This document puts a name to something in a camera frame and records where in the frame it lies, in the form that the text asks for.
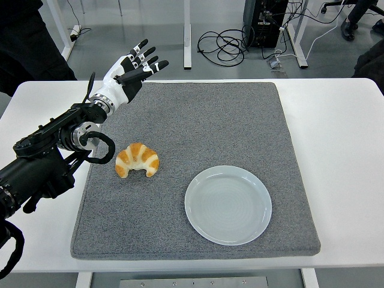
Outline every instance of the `floor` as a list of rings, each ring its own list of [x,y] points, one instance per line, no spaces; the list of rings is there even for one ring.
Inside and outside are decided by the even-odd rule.
[[[59,50],[62,50],[64,45],[53,17],[46,0],[43,2],[40,13],[56,45]],[[58,0],[58,2],[67,28],[72,28],[77,24],[77,20],[68,2],[66,0]],[[307,59],[307,69],[300,69],[294,56],[284,56],[279,57],[281,68],[277,73],[270,69],[267,61],[262,57],[261,50],[257,48],[251,48],[240,65],[219,67],[197,52],[197,41],[208,31],[241,29],[245,0],[193,0],[191,1],[192,69],[184,70],[183,1],[162,0],[159,5],[156,0],[121,0],[122,17],[117,0],[83,0],[85,14],[82,13],[80,1],[69,0],[69,2],[83,28],[91,28],[76,41],[68,60],[69,66],[79,80],[88,80],[93,71],[96,72],[96,79],[102,79],[120,56],[127,54],[144,38],[149,40],[148,48],[156,47],[153,55],[158,55],[160,60],[166,59],[170,62],[167,68],[153,75],[151,80],[350,77],[354,72],[353,67],[358,56],[382,39],[382,36],[371,31],[371,26],[380,19],[380,16],[366,14],[359,22],[355,41],[343,40],[339,27],[317,40]],[[379,6],[384,7],[384,0],[379,0]],[[316,2],[311,12],[316,15],[319,9],[320,3]],[[316,19],[321,22],[330,22],[337,15],[338,9],[328,8],[326,14],[319,14]],[[339,26],[351,9],[351,7],[343,8],[338,17]],[[335,26],[336,22],[321,24],[309,20],[301,42],[304,55],[307,56],[316,37]],[[230,35],[240,38],[239,32],[232,32]],[[203,44],[202,49],[205,50],[213,47],[212,41],[205,41]],[[285,54],[292,53],[290,43],[286,44]],[[276,48],[284,50],[285,44],[279,41]],[[274,52],[274,49],[264,49],[263,52],[264,55],[269,55]],[[0,115],[10,99],[9,96],[0,93]],[[302,287],[298,270],[264,272],[273,274],[271,279],[275,282],[271,280],[270,287]],[[316,273],[320,288],[384,286],[384,268],[381,267],[317,269]],[[139,277],[139,275],[95,274],[92,287],[118,287],[118,280],[127,277]],[[3,288],[74,287],[75,285],[76,274],[11,274],[0,281],[0,287]]]

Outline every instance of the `plate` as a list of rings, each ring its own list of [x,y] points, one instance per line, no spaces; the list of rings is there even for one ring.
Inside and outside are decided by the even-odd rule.
[[[215,166],[189,184],[185,212],[204,238],[221,245],[241,245],[267,228],[272,202],[264,184],[249,171]]]

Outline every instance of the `computer tower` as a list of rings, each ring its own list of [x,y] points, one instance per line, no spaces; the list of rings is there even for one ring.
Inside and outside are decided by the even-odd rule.
[[[245,0],[243,21],[248,46],[276,47],[287,6],[288,0]]]

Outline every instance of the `black robotic arm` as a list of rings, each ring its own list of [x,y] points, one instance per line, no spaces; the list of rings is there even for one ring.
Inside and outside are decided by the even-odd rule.
[[[103,123],[121,104],[129,103],[142,87],[142,82],[168,65],[168,61],[155,61],[157,56],[143,62],[155,48],[139,54],[148,43],[145,39],[122,56],[107,72],[102,87],[89,97],[94,74],[82,103],[73,104],[69,110],[51,118],[44,126],[18,141],[13,149],[16,159],[0,170],[0,248],[10,239],[16,239],[16,249],[0,279],[8,275],[20,260],[24,238],[22,232],[6,219],[23,206],[25,213],[34,212],[42,198],[56,198],[74,187],[73,173],[84,162],[105,164],[114,153],[112,139],[100,132],[97,124]],[[109,151],[103,158],[88,155],[104,141]],[[73,151],[63,159],[59,148]]]

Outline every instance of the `shoe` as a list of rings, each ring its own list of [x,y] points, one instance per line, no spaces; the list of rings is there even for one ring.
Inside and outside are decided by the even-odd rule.
[[[345,20],[341,24],[341,36],[347,41],[353,41],[355,39],[355,35],[353,33],[353,28],[355,24],[352,22],[346,22]]]
[[[381,21],[381,19],[372,26],[372,30],[384,36],[384,23]]]

